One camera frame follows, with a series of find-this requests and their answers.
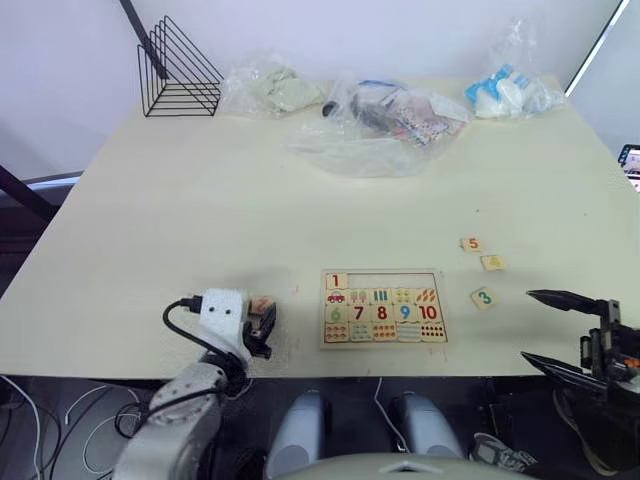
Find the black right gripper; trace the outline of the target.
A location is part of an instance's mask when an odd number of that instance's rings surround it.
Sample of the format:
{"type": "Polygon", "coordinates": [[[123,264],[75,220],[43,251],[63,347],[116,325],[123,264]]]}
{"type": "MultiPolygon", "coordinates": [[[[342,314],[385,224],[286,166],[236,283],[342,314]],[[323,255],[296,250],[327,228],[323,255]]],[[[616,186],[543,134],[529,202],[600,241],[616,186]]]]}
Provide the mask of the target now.
{"type": "Polygon", "coordinates": [[[552,308],[596,315],[600,320],[599,327],[589,331],[589,337],[581,338],[580,367],[522,351],[522,357],[529,364],[576,396],[610,400],[613,386],[629,394],[639,394],[639,330],[622,324],[617,300],[596,300],[549,289],[529,290],[526,294],[552,308]]]}

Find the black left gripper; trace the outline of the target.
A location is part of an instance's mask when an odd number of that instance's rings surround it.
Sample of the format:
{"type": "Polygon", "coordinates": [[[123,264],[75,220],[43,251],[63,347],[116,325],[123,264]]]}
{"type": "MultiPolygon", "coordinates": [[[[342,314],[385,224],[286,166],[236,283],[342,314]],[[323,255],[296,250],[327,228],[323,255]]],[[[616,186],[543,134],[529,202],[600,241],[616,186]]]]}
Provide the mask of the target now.
{"type": "Polygon", "coordinates": [[[257,320],[247,322],[243,328],[243,342],[254,358],[269,360],[272,349],[267,340],[276,322],[276,302],[272,299],[256,299],[253,302],[253,314],[257,320]]]}

